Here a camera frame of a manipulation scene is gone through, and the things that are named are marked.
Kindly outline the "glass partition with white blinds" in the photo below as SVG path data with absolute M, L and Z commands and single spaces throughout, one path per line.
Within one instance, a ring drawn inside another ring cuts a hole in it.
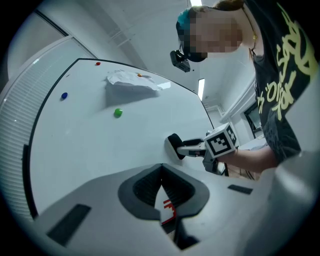
M 0 93 L 0 191 L 9 208 L 32 221 L 23 182 L 23 147 L 48 92 L 78 58 L 95 56 L 74 37 L 67 36 L 30 57 Z

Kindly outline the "person's right forearm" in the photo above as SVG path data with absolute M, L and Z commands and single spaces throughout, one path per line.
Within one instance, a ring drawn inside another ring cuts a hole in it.
M 235 166 L 254 173 L 276 168 L 279 164 L 276 155 L 269 146 L 258 150 L 237 150 L 234 154 Z

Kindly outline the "long ceiling light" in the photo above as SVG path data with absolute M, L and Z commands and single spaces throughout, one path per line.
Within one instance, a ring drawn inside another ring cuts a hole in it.
M 200 98 L 200 100 L 203 99 L 204 88 L 205 88 L 205 79 L 201 78 L 198 80 L 198 92 L 197 92 L 197 95 Z

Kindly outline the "crumpled white paper sheet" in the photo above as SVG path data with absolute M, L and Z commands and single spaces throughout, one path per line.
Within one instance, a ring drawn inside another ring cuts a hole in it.
M 142 87 L 153 91 L 164 89 L 158 85 L 150 75 L 142 74 L 142 77 L 139 77 L 138 72 L 125 71 L 122 69 L 108 72 L 106 79 L 110 84 L 117 86 Z

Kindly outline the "person's black printed t-shirt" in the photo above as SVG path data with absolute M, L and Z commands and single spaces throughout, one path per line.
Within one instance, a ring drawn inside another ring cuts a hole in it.
M 244 0 L 260 29 L 263 55 L 254 56 L 255 91 L 262 130 L 277 161 L 301 147 L 285 115 L 315 76 L 320 21 L 294 0 Z

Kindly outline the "white whiteboard on black stand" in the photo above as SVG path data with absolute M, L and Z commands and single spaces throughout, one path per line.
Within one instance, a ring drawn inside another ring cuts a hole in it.
M 115 70 L 149 75 L 163 90 L 112 85 L 107 75 Z M 114 116 L 117 108 L 123 110 L 119 118 Z M 23 181 L 31 216 L 92 179 L 172 163 L 165 151 L 167 136 L 199 138 L 213 127 L 192 90 L 133 65 L 78 58 L 47 93 L 24 147 Z

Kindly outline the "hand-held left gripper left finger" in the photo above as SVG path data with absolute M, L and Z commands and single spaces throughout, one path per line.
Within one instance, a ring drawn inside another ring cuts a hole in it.
M 161 227 L 160 212 L 134 193 L 158 164 L 94 178 L 56 201 L 35 227 L 60 255 L 175 256 L 181 251 Z

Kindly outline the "black whiteboard eraser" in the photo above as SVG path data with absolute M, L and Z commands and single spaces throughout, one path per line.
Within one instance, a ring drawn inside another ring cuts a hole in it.
M 180 161 L 185 158 L 185 155 L 178 153 L 178 148 L 184 146 L 185 145 L 183 141 L 176 133 L 171 134 L 164 141 L 164 148 L 166 153 L 175 161 Z

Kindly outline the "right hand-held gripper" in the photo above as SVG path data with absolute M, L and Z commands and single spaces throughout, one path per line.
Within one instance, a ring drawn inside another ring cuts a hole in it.
M 224 175 L 226 165 L 219 162 L 218 157 L 231 153 L 239 143 L 231 124 L 227 122 L 208 133 L 204 139 L 184 140 L 183 145 L 176 149 L 179 159 L 203 157 L 202 163 L 207 172 Z

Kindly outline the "white ceiling pipe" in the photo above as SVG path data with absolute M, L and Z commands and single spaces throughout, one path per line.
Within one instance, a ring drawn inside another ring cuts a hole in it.
M 247 107 L 251 106 L 256 101 L 256 90 L 255 90 L 256 81 L 253 80 L 250 82 L 245 89 L 239 94 L 237 99 L 231 106 L 223 113 L 219 121 L 225 123 L 227 119 L 232 118 L 238 113 L 241 113 Z

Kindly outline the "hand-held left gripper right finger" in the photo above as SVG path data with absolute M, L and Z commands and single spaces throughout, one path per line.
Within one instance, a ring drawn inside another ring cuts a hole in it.
M 174 241 L 162 255 L 230 256 L 240 255 L 237 247 L 268 199 L 273 171 L 250 181 L 164 163 L 161 178 L 176 210 Z

